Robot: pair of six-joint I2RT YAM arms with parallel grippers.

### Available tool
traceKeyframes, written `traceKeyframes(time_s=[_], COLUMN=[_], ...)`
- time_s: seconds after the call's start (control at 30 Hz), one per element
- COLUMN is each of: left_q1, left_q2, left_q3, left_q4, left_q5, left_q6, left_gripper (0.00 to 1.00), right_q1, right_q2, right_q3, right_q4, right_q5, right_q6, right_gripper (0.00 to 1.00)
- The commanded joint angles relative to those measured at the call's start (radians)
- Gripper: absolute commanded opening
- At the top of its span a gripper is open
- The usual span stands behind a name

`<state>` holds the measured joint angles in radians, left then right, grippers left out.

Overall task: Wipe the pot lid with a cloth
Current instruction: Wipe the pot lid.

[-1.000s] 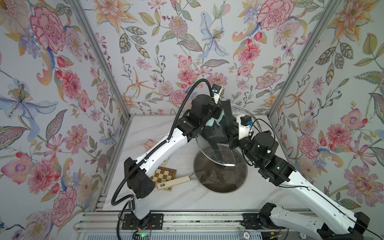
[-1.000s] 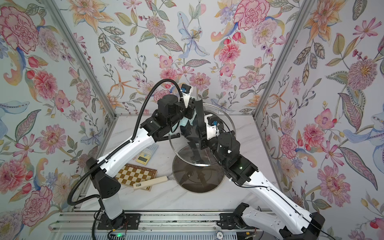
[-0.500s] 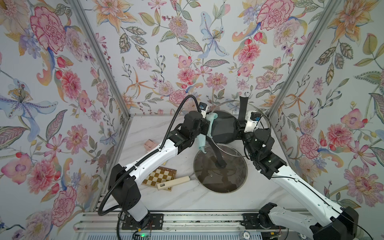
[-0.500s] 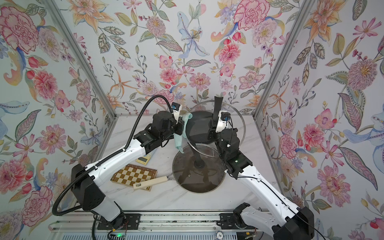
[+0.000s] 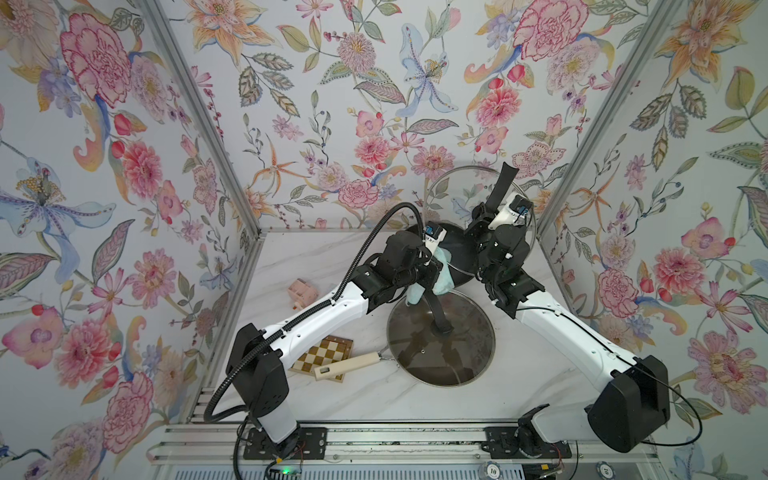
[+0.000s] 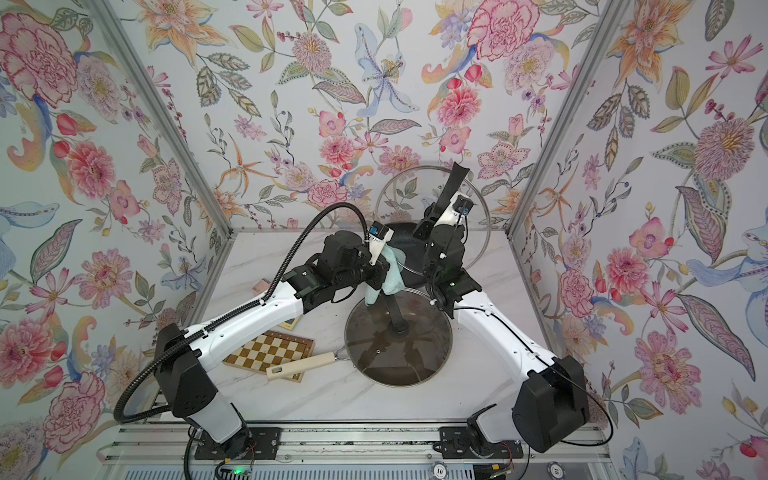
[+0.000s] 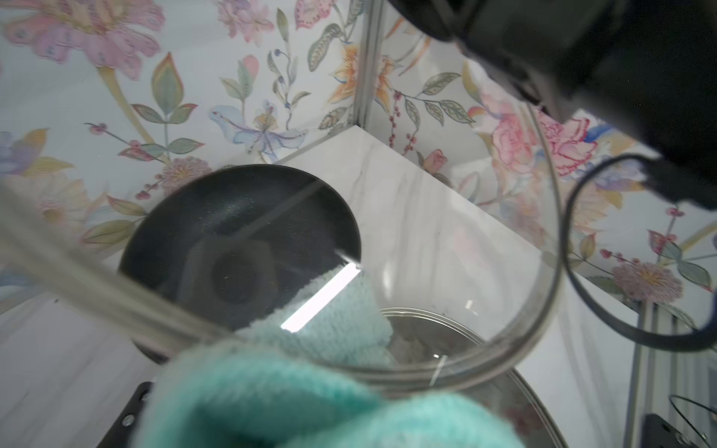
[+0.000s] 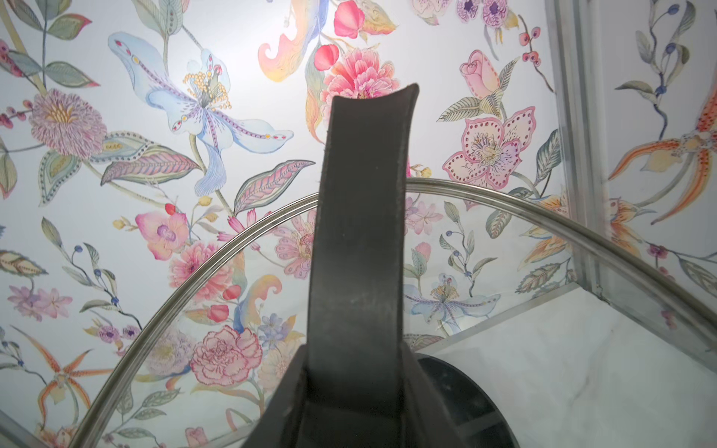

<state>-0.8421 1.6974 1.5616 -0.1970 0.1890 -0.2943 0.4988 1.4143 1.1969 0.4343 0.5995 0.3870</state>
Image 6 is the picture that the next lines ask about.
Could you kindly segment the mint green terry cloth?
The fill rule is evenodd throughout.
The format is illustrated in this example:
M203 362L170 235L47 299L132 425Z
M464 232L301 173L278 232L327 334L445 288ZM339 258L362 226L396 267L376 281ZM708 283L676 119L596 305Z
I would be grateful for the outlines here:
M388 268L380 288L373 288L371 286L366 288L364 297L366 306L374 305L381 293L391 296L399 293L405 288L402 270L405 264L406 254L398 248L386 245L383 247L379 258L388 262Z

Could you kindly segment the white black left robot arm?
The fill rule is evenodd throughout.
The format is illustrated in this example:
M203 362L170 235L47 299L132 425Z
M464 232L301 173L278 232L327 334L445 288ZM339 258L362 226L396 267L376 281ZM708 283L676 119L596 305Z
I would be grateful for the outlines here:
M219 392L209 372L238 347L272 327L332 301L336 292L366 284L380 288L397 263L381 257L391 229L374 225L367 242L349 231L325 238L323 250L277 276L273 291L206 323L161 330L158 356L176 347L154 372L171 414L208 435L226 457L240 458L255 441L237 408Z

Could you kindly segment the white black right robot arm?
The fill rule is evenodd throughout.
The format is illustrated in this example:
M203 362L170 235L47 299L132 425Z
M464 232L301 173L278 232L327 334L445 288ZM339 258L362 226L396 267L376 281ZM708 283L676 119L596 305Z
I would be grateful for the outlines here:
M467 420L479 450L486 444L520 440L544 453L590 421L583 367L557 357L506 317L463 267L462 217L470 209L434 203L413 236L425 242L423 276L437 308L472 332L505 366L517 392L510 402L491 404Z

